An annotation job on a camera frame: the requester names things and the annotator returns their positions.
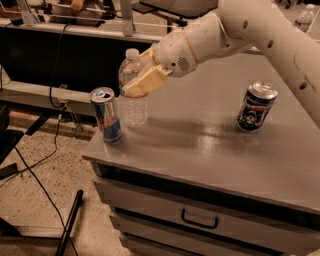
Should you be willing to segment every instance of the gray table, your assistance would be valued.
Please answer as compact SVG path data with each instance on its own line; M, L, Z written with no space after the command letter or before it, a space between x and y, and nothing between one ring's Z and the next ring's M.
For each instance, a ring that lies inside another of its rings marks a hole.
M263 127L249 133L238 128L236 117L248 85L257 80L275 85L279 96ZM149 100L144 127L123 124L117 145L103 143L97 132L83 157L320 213L320 131L265 57L207 61L183 78L169 78Z

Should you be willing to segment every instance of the energy drink can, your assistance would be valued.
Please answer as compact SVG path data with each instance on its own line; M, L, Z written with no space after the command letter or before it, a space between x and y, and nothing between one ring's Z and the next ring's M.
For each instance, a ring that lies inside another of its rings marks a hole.
M113 90L108 87L94 89L90 93L90 101L104 141L118 142L121 139L121 127Z
M267 117L278 92L273 85L265 82L251 84L243 99L238 115L239 126L246 131L259 129Z

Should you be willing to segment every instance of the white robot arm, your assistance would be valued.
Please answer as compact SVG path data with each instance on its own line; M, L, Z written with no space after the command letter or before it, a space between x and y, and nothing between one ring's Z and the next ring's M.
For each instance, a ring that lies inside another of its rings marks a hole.
M129 95L184 76L211 58L257 47L320 128L320 45L294 27L271 0L219 0L218 8L163 37L142 54L149 65L126 86Z

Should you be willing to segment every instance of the concrete floor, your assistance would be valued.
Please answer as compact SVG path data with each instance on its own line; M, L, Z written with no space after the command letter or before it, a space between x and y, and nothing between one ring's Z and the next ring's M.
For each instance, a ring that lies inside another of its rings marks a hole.
M303 7L304 5L294 4L287 10L285 3L279 4L279 8L292 22ZM137 16L137 19L143 19L141 15L137 14ZM317 15L309 31L309 35L315 40L320 39L319 19ZM101 29L108 29L108 24ZM37 115L30 113L12 112L10 128L25 132L36 118ZM34 135L25 135L21 139L17 148L29 165L33 165L54 151L56 128L57 120L52 118ZM94 134L95 128L86 125L85 130L77 139L73 137L74 132L75 127L72 122L61 123L57 137L57 152L32 169L60 210L64 221L68 218L76 192L79 189L84 191L84 202L72 232L78 255L134 256L121 246L118 239L119 232L113 229L108 218L110 209L100 202L92 183L95 176L92 167L81 157L81 152ZM15 150L0 165L0 168L10 163L17 163L19 170L25 168ZM13 225L61 228L55 209L29 171L6 183L5 180L0 181L0 217ZM50 240L2 239L0 240L0 256L54 255L56 246L57 242ZM65 255L76 255L70 244Z

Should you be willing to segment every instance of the drawer handle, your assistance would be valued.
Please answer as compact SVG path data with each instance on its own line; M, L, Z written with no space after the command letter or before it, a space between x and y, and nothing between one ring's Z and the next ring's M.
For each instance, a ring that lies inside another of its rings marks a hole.
M198 226L198 227L201 227L201 228L207 228L207 229L215 229L215 228L218 227L218 224L219 224L218 217L215 217L214 224L212 226L210 226L210 225L205 225L205 224L201 224L201 223L198 223L198 222L194 222L194 221L188 220L188 219L186 219L185 214L186 214L186 210L182 209L182 211L181 211L181 219L185 223L188 223L188 224L191 224L191 225L194 225L194 226Z

